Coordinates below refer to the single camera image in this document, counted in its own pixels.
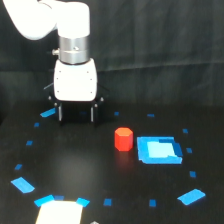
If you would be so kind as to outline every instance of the blue square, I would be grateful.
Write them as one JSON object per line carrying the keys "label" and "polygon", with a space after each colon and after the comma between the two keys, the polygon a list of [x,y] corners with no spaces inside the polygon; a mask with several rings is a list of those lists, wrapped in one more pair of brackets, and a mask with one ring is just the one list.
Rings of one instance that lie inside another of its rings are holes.
{"label": "blue square", "polygon": [[150,199],[149,200],[149,206],[150,207],[156,207],[156,200],[155,199]]}
{"label": "blue square", "polygon": [[33,144],[33,141],[27,141],[26,145],[32,145]]}
{"label": "blue square", "polygon": [[203,193],[202,191],[200,191],[198,189],[194,189],[194,190],[180,196],[177,199],[182,201],[182,203],[185,205],[190,205],[191,203],[193,203],[203,197],[205,197],[205,193]]}
{"label": "blue square", "polygon": [[195,171],[190,171],[190,177],[196,178],[196,172]]}
{"label": "blue square", "polygon": [[147,117],[155,117],[154,114],[147,114]]}
{"label": "blue square", "polygon": [[80,112],[80,115],[86,115],[86,114],[87,114],[86,111],[81,111],[81,112]]}
{"label": "blue square", "polygon": [[109,199],[109,198],[106,198],[104,200],[104,203],[103,203],[104,206],[111,206],[112,205],[112,200]]}
{"label": "blue square", "polygon": [[39,126],[40,126],[39,123],[35,123],[35,124],[34,124],[34,127],[35,127],[35,128],[37,128],[37,127],[39,127]]}
{"label": "blue square", "polygon": [[83,207],[86,207],[89,204],[90,201],[85,200],[83,198],[78,198],[76,203],[79,205],[82,205]]}
{"label": "blue square", "polygon": [[15,170],[20,170],[22,167],[22,164],[17,164],[16,167],[15,167]]}
{"label": "blue square", "polygon": [[47,202],[50,202],[50,201],[54,201],[53,195],[48,195],[44,198],[40,198],[40,199],[34,201],[34,203],[36,204],[37,207],[40,207],[41,205],[43,205]]}
{"label": "blue square", "polygon": [[192,149],[191,148],[187,148],[187,152],[188,153],[192,153]]}
{"label": "blue square", "polygon": [[183,129],[183,133],[184,134],[188,134],[188,130],[185,128],[185,129]]}
{"label": "blue square", "polygon": [[22,177],[12,180],[11,183],[23,193],[30,193],[35,189],[31,184],[29,184]]}
{"label": "blue square", "polygon": [[55,114],[56,113],[56,109],[55,108],[52,108],[44,113],[41,113],[40,116],[41,117],[49,117],[51,116],[52,114]]}

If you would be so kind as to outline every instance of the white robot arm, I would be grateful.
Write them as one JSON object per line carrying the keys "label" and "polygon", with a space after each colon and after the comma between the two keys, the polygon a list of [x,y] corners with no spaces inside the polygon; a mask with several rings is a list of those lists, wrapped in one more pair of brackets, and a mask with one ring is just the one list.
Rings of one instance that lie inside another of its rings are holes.
{"label": "white robot arm", "polygon": [[57,29],[59,49],[54,70],[54,94],[60,101],[93,101],[97,73],[89,57],[90,12],[80,2],[3,0],[17,30],[39,40]]}

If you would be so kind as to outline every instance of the blue tape marker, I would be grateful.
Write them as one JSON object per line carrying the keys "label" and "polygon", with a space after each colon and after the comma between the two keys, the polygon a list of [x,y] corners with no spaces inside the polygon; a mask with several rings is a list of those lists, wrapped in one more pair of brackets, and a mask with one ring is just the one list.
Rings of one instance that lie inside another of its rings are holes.
{"label": "blue tape marker", "polygon": [[188,134],[188,130],[186,128],[183,129],[184,134]]}
{"label": "blue tape marker", "polygon": [[80,115],[86,115],[86,114],[87,114],[86,111],[81,111],[81,112],[80,112]]}
{"label": "blue tape marker", "polygon": [[86,207],[89,204],[90,201],[83,199],[83,198],[78,198],[76,203],[79,205],[82,205],[83,207]]}
{"label": "blue tape marker", "polygon": [[37,128],[37,127],[39,127],[39,126],[40,126],[39,123],[35,123],[35,124],[34,124],[34,127],[35,127],[35,128]]}
{"label": "blue tape marker", "polygon": [[29,184],[22,177],[12,180],[11,183],[23,193],[30,193],[35,189],[31,184]]}
{"label": "blue tape marker", "polygon": [[150,158],[147,143],[150,141],[159,142],[160,139],[174,140],[174,137],[138,137],[138,159],[146,164],[181,164],[181,157],[168,156],[166,158]]}
{"label": "blue tape marker", "polygon": [[187,152],[188,153],[192,153],[192,149],[191,148],[187,148]]}
{"label": "blue tape marker", "polygon": [[15,167],[15,170],[20,170],[22,167],[22,164],[17,164],[16,167]]}
{"label": "blue tape marker", "polygon": [[205,197],[205,193],[201,192],[198,189],[194,189],[182,196],[180,196],[179,198],[177,198],[178,200],[182,201],[183,204],[185,205],[189,205],[201,198]]}
{"label": "blue tape marker", "polygon": [[54,200],[56,200],[56,201],[63,201],[64,200],[64,196],[61,196],[61,195],[55,195],[54,196]]}
{"label": "blue tape marker", "polygon": [[51,110],[48,110],[48,111],[40,114],[40,116],[42,116],[42,117],[49,117],[49,116],[51,116],[52,114],[55,114],[55,113],[56,113],[56,109],[53,108]]}
{"label": "blue tape marker", "polygon": [[149,206],[150,207],[156,207],[156,200],[155,199],[150,199],[149,200]]}
{"label": "blue tape marker", "polygon": [[154,114],[147,114],[147,117],[155,117]]}
{"label": "blue tape marker", "polygon": [[190,177],[196,178],[196,172],[195,171],[190,171]]}
{"label": "blue tape marker", "polygon": [[112,205],[112,200],[109,199],[109,198],[106,198],[104,200],[104,203],[103,203],[104,206],[111,206]]}
{"label": "blue tape marker", "polygon": [[33,141],[27,141],[26,145],[30,146],[33,144]]}
{"label": "blue tape marker", "polygon": [[52,195],[48,195],[44,198],[40,198],[40,199],[34,201],[34,203],[36,204],[37,207],[40,207],[41,205],[43,205],[49,201],[54,201],[54,197]]}

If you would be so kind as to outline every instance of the black table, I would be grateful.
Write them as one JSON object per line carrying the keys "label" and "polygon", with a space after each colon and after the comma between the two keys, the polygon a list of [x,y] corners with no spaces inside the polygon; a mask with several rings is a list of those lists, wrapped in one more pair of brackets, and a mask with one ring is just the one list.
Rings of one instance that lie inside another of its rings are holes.
{"label": "black table", "polygon": [[[86,108],[67,107],[63,126],[54,115],[40,117],[51,109],[42,102],[19,103],[5,119],[0,128],[0,223],[35,223],[39,208],[34,201],[51,194],[63,195],[66,201],[90,200],[81,224],[224,222],[223,109],[105,104],[102,123],[94,127],[83,117],[89,114],[79,116]],[[129,153],[114,147],[118,127],[134,132]],[[183,134],[183,128],[189,133]],[[173,136],[183,151],[182,164],[143,164],[137,151],[140,136]],[[26,146],[28,140],[32,146]],[[19,171],[14,170],[17,164],[23,165]],[[197,178],[189,171],[196,171]],[[35,190],[20,192],[11,184],[18,177]],[[193,189],[206,197],[189,206],[177,200]],[[103,206],[105,198],[112,199],[111,207]],[[149,199],[156,199],[155,208],[149,207]]]}

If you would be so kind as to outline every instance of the black curtain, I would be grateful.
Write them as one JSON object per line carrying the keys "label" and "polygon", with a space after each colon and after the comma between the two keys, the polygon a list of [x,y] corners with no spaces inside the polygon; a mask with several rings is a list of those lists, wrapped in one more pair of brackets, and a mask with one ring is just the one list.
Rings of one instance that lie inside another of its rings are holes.
{"label": "black curtain", "polygon": [[[224,105],[224,1],[82,2],[90,7],[91,57],[99,80],[112,90],[112,101]],[[36,79],[40,86],[49,84],[53,74],[47,71],[57,57],[46,52],[56,48],[57,30],[38,41],[24,38],[1,1],[0,104],[10,108],[19,99],[43,99],[42,87],[29,94],[34,90],[27,86],[35,86]],[[13,80],[20,82],[11,85]]]}

